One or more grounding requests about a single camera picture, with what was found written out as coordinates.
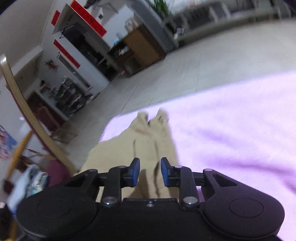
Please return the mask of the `maroon chair wooden frame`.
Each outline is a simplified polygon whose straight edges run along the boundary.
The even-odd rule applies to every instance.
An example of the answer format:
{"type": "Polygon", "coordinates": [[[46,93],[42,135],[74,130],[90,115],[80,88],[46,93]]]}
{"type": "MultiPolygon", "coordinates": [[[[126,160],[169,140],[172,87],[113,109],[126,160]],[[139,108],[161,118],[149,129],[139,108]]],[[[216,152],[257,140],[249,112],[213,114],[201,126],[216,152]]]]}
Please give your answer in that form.
{"type": "Polygon", "coordinates": [[[14,79],[13,73],[5,54],[1,55],[1,70],[8,85],[8,90],[10,91],[16,105],[18,106],[18,109],[23,114],[23,117],[25,118],[33,133],[43,144],[45,149],[59,162],[61,162],[68,169],[70,175],[73,176],[77,171],[76,167],[70,162],[64,152],[54,143],[54,141],[43,129],[40,122],[31,111],[14,79]]]}

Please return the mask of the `brown wooden cabinet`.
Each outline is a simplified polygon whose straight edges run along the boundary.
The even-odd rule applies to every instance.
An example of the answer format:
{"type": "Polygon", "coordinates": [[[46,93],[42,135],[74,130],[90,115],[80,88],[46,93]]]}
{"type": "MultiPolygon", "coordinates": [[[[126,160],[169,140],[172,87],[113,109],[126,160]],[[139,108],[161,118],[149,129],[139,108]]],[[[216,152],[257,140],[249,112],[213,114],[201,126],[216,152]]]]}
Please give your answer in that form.
{"type": "Polygon", "coordinates": [[[167,51],[144,25],[140,25],[115,44],[108,54],[120,70],[133,76],[165,59],[167,51]]]}

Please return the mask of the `pink towel table cover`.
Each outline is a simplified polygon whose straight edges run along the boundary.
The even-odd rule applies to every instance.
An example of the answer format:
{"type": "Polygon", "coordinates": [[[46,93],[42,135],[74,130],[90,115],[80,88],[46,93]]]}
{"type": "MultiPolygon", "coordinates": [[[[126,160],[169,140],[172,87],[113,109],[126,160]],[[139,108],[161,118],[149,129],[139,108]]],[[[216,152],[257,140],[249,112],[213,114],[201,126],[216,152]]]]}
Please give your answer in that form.
{"type": "Polygon", "coordinates": [[[179,163],[211,168],[276,198],[295,240],[295,72],[261,76],[155,104],[167,112],[179,163]]]}

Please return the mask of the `grey tower speaker left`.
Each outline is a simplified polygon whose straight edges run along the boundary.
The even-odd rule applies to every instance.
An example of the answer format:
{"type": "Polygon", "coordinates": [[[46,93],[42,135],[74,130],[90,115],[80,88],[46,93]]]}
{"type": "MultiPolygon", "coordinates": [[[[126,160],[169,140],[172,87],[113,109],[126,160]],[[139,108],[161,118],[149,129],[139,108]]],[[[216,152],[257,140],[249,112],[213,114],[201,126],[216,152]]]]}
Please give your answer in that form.
{"type": "Polygon", "coordinates": [[[177,42],[149,1],[130,1],[130,6],[166,53],[178,48],[177,42]]]}

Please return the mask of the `red wall banner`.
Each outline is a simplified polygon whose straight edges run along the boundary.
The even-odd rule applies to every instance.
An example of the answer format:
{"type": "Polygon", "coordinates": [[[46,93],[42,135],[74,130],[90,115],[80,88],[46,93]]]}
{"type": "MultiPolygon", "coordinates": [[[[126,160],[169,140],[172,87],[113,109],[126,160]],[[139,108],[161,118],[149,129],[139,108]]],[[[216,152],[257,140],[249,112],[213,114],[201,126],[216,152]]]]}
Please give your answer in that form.
{"type": "Polygon", "coordinates": [[[100,23],[77,1],[73,1],[70,7],[100,36],[103,37],[107,31],[100,23]]]}

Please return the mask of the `pile of folded clothes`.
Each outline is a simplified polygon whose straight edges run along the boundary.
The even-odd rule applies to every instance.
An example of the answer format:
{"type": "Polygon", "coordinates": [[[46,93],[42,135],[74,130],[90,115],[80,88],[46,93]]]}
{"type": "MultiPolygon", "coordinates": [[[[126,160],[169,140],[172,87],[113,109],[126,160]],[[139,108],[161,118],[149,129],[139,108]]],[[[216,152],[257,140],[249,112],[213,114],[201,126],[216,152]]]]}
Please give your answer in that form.
{"type": "Polygon", "coordinates": [[[6,205],[13,216],[22,200],[41,192],[48,185],[48,173],[38,165],[30,165],[16,181],[6,205]]]}

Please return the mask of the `khaki shorts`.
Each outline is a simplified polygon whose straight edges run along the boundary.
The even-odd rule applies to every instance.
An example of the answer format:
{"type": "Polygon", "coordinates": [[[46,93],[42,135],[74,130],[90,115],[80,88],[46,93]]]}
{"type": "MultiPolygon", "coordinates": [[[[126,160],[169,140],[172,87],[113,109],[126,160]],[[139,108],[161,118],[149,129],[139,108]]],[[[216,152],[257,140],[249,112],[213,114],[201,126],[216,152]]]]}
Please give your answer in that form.
{"type": "Polygon", "coordinates": [[[178,198],[176,187],[166,187],[161,173],[161,158],[171,166],[178,164],[174,142],[171,138],[169,118],[160,109],[151,120],[141,112],[129,127],[110,140],[99,142],[88,155],[80,169],[108,172],[117,166],[129,166],[134,158],[140,160],[140,173],[135,188],[121,190],[122,198],[178,198]]]}

